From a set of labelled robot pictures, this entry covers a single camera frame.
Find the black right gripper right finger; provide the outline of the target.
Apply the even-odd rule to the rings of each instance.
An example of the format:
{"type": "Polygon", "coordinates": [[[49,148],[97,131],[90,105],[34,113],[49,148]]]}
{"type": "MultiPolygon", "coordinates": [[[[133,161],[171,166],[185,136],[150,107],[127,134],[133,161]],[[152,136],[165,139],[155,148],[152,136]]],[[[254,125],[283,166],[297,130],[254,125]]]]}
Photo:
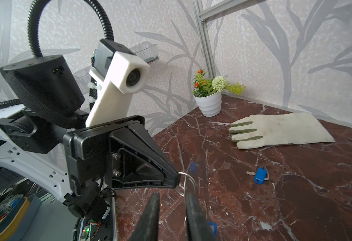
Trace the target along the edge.
{"type": "Polygon", "coordinates": [[[216,241],[198,199],[189,193],[186,195],[187,236],[189,241],[216,241]]]}

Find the key with blue tag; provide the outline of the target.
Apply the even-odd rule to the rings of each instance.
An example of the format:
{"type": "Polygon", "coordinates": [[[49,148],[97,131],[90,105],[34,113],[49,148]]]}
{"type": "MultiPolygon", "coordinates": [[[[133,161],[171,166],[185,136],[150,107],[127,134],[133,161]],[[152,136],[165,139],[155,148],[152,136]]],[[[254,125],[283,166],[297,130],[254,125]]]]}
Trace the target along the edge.
{"type": "Polygon", "coordinates": [[[218,230],[218,226],[216,223],[214,222],[208,222],[210,228],[212,229],[212,232],[214,235],[217,235],[217,230],[218,230]]]}
{"type": "Polygon", "coordinates": [[[246,171],[246,174],[253,176],[254,182],[258,185],[269,180],[269,173],[265,167],[258,168],[256,172],[246,171]]]}

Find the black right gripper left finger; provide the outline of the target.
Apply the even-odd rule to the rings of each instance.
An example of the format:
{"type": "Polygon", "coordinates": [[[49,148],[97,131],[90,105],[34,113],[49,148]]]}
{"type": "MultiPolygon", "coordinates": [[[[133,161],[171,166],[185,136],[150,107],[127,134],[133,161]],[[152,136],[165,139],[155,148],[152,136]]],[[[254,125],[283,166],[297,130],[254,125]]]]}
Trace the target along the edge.
{"type": "Polygon", "coordinates": [[[160,195],[154,193],[142,213],[130,241],[157,241],[159,230],[160,195]]]}

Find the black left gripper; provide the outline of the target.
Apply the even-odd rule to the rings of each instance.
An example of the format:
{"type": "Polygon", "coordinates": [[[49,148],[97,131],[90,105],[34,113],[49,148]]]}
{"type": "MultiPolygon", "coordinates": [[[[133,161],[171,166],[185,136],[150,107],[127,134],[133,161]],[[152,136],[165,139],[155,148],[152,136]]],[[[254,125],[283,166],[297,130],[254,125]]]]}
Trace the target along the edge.
{"type": "Polygon", "coordinates": [[[82,193],[104,177],[109,157],[113,189],[176,188],[179,171],[143,124],[144,117],[134,115],[63,134],[71,190],[82,193]]]}

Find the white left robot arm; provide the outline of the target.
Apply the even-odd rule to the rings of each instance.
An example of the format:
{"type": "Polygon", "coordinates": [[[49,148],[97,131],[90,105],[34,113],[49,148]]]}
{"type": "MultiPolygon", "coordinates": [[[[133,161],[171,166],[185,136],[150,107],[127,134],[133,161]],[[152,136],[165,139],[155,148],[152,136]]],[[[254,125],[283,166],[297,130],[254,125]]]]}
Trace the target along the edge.
{"type": "Polygon", "coordinates": [[[108,209],[98,180],[112,189],[175,188],[176,168],[145,128],[127,116],[130,98],[149,72],[140,57],[117,51],[101,68],[90,113],[61,55],[32,58],[1,69],[21,91],[21,103],[0,110],[0,167],[53,194],[79,218],[100,223],[108,209]]]}

